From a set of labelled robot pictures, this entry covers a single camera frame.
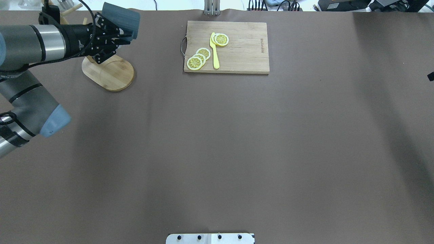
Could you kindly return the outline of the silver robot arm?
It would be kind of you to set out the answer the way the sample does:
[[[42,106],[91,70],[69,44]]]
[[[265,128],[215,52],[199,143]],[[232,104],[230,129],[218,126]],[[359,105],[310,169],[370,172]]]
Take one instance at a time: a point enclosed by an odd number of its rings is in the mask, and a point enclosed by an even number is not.
[[[90,56],[101,64],[138,35],[137,13],[96,13],[89,24],[60,24],[46,13],[38,25],[1,27],[1,95],[13,106],[1,113],[1,156],[33,137],[50,137],[71,116],[31,73],[30,68]]]

